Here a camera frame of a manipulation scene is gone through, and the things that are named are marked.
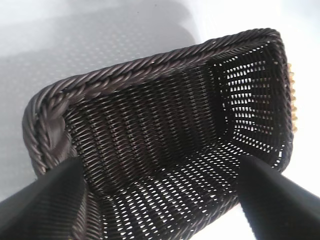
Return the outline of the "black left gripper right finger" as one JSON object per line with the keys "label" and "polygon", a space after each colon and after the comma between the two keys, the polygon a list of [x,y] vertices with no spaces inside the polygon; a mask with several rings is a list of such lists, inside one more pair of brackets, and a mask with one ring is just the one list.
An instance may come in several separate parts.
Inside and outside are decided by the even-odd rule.
{"label": "black left gripper right finger", "polygon": [[256,239],[320,238],[320,198],[257,157],[240,157],[236,191]]}

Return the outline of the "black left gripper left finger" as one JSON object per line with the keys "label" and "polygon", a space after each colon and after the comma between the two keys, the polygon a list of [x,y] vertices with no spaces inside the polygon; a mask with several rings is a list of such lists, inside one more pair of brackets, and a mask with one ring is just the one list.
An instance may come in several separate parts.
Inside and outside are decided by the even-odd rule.
{"label": "black left gripper left finger", "polygon": [[2,240],[82,240],[82,163],[67,159],[0,203]]}

